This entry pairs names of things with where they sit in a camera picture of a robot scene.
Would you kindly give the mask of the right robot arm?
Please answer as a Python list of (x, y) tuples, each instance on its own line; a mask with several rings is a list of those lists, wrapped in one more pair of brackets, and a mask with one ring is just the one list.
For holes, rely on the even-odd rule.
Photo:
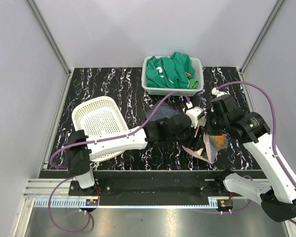
[(220, 196), (242, 195), (259, 204), (272, 220), (283, 222), (296, 217), (296, 175), (281, 153), (272, 145), (270, 128), (256, 112), (244, 113), (236, 99), (219, 92), (207, 110), (207, 131), (211, 135), (227, 134), (242, 143), (254, 157), (269, 185), (246, 179), (226, 170), (216, 179), (214, 190)]

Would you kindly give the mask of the green clothing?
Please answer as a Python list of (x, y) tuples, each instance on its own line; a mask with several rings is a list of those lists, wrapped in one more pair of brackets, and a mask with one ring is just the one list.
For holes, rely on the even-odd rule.
[(170, 57), (153, 56), (146, 62), (147, 87), (196, 89), (200, 81), (194, 74), (190, 57), (180, 52)]

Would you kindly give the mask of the fake pineapple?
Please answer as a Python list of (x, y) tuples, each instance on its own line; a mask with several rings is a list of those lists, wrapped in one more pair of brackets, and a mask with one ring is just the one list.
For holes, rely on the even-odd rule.
[(216, 150), (225, 149), (228, 146), (228, 138), (225, 134), (222, 135), (209, 135), (210, 144)]

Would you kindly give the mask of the white perforated basket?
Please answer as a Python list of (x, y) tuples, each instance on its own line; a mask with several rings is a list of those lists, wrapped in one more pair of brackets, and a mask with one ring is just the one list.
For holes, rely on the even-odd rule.
[(128, 130), (119, 107), (108, 96), (100, 96), (76, 106), (72, 112), (72, 122), (76, 131), (84, 130), (88, 136), (114, 136)]

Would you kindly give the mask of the clear zip top bag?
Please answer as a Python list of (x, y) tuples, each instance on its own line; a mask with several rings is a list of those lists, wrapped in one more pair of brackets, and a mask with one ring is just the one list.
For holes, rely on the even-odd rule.
[(184, 151), (186, 151), (189, 155), (192, 155), (194, 158), (201, 159), (207, 163), (214, 163), (216, 160), (216, 156), (220, 150), (214, 149), (213, 146), (210, 144), (209, 134), (207, 134), (207, 132), (204, 132), (203, 140), (205, 148), (200, 149), (198, 151), (193, 151), (191, 149), (191, 146), (182, 146), (182, 148)]

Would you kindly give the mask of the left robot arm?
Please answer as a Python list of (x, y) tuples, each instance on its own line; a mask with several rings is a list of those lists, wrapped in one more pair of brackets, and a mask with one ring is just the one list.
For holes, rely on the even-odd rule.
[(65, 152), (67, 171), (79, 183), (79, 189), (87, 196), (95, 193), (97, 184), (89, 163), (100, 157), (113, 158), (127, 150), (143, 150), (160, 147), (171, 142), (179, 143), (193, 156), (200, 155), (205, 148), (203, 130), (204, 114), (176, 114), (170, 118), (147, 119), (146, 124), (123, 132), (106, 135), (76, 130), (69, 139)]

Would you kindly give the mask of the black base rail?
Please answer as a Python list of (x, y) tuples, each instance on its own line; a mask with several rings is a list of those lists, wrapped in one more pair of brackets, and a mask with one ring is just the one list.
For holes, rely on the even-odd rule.
[(152, 209), (217, 209), (233, 207), (234, 199), (216, 180), (197, 179), (100, 179), (83, 190), (70, 181), (61, 193), (51, 191), (37, 206)]

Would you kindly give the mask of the grey plastic basket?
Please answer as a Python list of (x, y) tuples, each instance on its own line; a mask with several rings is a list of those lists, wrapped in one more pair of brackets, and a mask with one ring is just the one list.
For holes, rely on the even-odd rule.
[(148, 56), (142, 68), (142, 88), (150, 95), (167, 95), (174, 91), (194, 96), (204, 87), (200, 59), (175, 52), (171, 56)]

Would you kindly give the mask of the dark blue cloth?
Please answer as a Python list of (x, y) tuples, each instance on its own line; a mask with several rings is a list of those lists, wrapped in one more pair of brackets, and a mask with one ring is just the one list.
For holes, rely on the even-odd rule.
[(170, 119), (172, 116), (178, 115), (179, 113), (179, 111), (173, 109), (167, 103), (162, 102), (149, 121), (160, 120), (159, 123), (163, 124), (165, 121), (164, 118)]

